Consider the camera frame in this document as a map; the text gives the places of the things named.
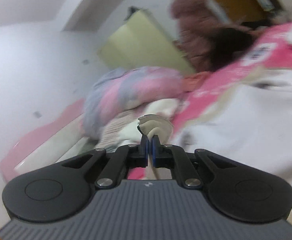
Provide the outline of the beige zip-up jacket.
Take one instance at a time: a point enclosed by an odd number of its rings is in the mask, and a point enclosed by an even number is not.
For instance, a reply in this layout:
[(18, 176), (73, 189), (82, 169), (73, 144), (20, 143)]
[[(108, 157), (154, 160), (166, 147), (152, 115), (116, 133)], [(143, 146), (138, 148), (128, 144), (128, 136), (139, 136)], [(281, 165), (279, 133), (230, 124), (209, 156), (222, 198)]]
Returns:
[(204, 148), (292, 186), (292, 69), (256, 69), (167, 143)]

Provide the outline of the pink checkered knit blanket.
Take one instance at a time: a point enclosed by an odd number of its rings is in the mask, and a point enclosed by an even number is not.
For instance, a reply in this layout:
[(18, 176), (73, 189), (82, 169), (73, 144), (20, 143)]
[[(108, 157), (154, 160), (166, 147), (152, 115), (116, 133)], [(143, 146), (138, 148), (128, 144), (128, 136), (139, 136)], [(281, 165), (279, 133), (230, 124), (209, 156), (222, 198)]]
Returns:
[(119, 146), (139, 144), (142, 135), (137, 129), (138, 117), (139, 112), (134, 110), (118, 114), (103, 128), (95, 148), (104, 148), (107, 152), (115, 152)]

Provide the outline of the cream fleece garment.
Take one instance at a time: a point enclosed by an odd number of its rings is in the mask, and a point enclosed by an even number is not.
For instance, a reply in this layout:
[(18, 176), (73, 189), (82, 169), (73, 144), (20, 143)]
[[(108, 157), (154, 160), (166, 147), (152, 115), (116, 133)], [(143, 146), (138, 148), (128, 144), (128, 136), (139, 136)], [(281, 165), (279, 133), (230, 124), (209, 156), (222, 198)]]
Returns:
[(142, 116), (120, 130), (118, 146), (139, 144), (143, 135), (149, 140), (156, 135), (161, 143), (167, 143), (174, 130), (171, 120), (179, 105), (179, 99), (161, 99), (148, 104)]

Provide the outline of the pink grey rolled duvet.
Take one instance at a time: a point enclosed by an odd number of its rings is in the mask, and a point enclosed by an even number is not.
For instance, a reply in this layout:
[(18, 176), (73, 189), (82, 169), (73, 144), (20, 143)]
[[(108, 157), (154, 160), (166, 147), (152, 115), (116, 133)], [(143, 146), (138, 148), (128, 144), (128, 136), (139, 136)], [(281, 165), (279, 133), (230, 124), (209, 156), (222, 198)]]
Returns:
[(182, 83), (183, 75), (166, 67), (117, 68), (106, 73), (86, 97), (84, 134), (98, 140), (103, 128), (119, 113), (161, 99), (180, 98)]

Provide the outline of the white padded headboard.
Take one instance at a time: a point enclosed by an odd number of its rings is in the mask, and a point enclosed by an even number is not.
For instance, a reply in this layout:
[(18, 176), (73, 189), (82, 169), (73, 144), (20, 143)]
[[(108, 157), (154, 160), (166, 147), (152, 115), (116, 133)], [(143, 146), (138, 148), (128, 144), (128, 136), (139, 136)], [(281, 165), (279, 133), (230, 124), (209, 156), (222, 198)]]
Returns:
[(83, 105), (83, 99), (76, 101), (55, 121), (20, 138), (0, 162), (4, 181), (78, 155), (89, 140), (82, 131)]

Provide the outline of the salmon orange cloth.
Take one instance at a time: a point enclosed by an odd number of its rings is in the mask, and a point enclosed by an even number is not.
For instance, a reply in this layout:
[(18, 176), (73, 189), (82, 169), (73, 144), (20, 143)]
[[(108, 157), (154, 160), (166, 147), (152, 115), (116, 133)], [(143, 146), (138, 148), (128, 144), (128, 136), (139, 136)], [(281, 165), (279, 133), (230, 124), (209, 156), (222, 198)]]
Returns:
[(184, 92), (192, 92), (199, 89), (205, 80), (211, 76), (211, 72), (199, 72), (185, 76), (182, 80), (182, 89)]

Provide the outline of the pink floral bed blanket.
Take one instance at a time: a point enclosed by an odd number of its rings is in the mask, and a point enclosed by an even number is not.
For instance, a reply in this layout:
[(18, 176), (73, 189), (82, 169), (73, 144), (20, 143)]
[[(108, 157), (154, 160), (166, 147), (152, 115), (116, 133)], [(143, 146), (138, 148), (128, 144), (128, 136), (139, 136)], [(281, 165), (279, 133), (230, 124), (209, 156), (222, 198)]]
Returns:
[(198, 119), (224, 92), (256, 69), (292, 69), (292, 46), (286, 41), (291, 28), (292, 23), (268, 29), (244, 57), (212, 74), (199, 89), (191, 92), (175, 116), (173, 134)]

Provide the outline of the yellow-green wardrobe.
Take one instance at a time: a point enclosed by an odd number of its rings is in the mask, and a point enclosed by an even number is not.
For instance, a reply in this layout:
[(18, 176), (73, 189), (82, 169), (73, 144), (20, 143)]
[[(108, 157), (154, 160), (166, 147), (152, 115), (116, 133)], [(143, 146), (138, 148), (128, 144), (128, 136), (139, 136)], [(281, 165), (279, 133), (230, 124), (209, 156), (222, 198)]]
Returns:
[(134, 13), (110, 35), (98, 56), (111, 69), (155, 66), (172, 68), (183, 75), (195, 72), (184, 53), (147, 10)]

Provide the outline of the person in mauve puffer coat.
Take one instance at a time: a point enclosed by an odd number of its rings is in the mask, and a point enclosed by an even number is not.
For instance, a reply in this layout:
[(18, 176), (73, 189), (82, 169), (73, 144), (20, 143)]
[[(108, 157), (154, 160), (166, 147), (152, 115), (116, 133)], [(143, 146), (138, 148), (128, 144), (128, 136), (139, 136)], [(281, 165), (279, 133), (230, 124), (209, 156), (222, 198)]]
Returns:
[(260, 33), (240, 24), (223, 23), (207, 7), (207, 0), (173, 0), (180, 47), (194, 69), (216, 72), (242, 55)]

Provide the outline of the brown wooden door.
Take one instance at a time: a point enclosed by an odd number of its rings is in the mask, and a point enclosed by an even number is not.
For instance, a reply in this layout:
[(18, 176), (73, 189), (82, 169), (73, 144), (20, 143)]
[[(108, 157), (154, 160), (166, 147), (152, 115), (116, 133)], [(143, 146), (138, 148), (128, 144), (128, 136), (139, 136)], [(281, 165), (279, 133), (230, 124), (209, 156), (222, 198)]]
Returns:
[(252, 29), (291, 22), (279, 0), (214, 0), (234, 23)]

